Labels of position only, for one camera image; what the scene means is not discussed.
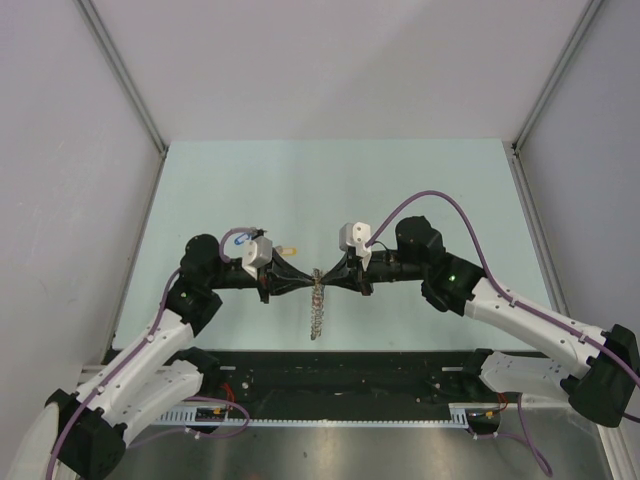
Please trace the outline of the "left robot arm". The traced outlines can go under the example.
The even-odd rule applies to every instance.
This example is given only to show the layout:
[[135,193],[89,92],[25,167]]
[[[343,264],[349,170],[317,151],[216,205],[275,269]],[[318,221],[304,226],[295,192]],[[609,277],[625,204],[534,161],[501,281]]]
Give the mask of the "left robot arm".
[[58,463],[84,479],[104,479],[139,434],[191,397],[207,400],[221,387],[216,360],[191,342],[222,305],[221,289],[254,289],[262,302],[311,287],[312,276],[284,260],[261,231],[231,259],[209,234],[190,239],[161,296],[155,318],[92,379],[50,397],[58,433],[45,478]]

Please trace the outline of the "key with yellow tag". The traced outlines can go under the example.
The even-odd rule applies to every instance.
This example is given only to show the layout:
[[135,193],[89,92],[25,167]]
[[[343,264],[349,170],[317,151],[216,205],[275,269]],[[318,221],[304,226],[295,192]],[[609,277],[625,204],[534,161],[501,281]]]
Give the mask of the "key with yellow tag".
[[295,256],[297,254],[297,249],[295,247],[278,245],[275,247],[275,250],[280,256],[283,257]]

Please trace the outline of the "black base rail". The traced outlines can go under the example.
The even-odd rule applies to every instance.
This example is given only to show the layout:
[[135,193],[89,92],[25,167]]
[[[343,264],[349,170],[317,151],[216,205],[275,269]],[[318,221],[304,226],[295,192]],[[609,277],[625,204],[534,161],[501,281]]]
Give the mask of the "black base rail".
[[455,404],[513,403],[523,393],[487,389],[465,371],[477,351],[202,351],[218,365],[197,395],[233,402],[255,423],[374,423],[448,420]]

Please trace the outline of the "left aluminium frame post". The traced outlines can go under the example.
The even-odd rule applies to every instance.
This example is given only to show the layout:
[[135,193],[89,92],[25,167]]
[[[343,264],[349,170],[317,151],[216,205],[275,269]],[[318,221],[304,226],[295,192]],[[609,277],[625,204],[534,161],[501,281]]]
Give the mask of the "left aluminium frame post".
[[155,150],[162,158],[165,158],[168,145],[160,133],[95,2],[91,0],[74,0],[73,4],[83,19],[89,33],[92,35],[107,66],[133,109],[134,114],[141,123],[143,130],[154,145]]

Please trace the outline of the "aluminium frame post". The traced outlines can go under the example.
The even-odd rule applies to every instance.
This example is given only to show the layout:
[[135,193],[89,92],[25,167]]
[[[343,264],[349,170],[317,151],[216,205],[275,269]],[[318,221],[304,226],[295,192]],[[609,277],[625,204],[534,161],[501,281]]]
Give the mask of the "aluminium frame post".
[[559,87],[561,81],[570,69],[575,57],[577,56],[581,45],[584,43],[593,24],[596,22],[601,10],[607,5],[605,0],[589,0],[586,2],[579,18],[572,28],[570,35],[562,47],[553,67],[543,83],[542,89],[529,110],[521,128],[511,142],[511,149],[515,155],[518,155],[536,124],[541,119],[547,105],[552,99],[555,91]]
[[154,145],[155,150],[162,158],[165,158],[168,145],[160,133],[95,2],[91,0],[74,0],[73,4],[83,19],[89,33],[92,35],[107,66],[133,109],[134,114],[141,123],[143,130]]

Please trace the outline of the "right aluminium frame post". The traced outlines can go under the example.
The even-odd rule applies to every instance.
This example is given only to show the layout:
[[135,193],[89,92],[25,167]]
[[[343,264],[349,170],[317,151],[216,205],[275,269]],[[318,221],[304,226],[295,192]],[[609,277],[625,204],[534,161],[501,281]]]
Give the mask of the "right aluminium frame post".
[[542,89],[529,110],[521,128],[511,142],[511,149],[515,155],[518,155],[536,124],[541,119],[547,105],[552,99],[555,91],[559,87],[561,81],[570,69],[575,57],[577,56],[581,45],[584,43],[593,24],[596,22],[601,10],[607,5],[605,0],[589,0],[586,2],[579,18],[572,28],[570,35],[562,47],[553,67],[543,83]]

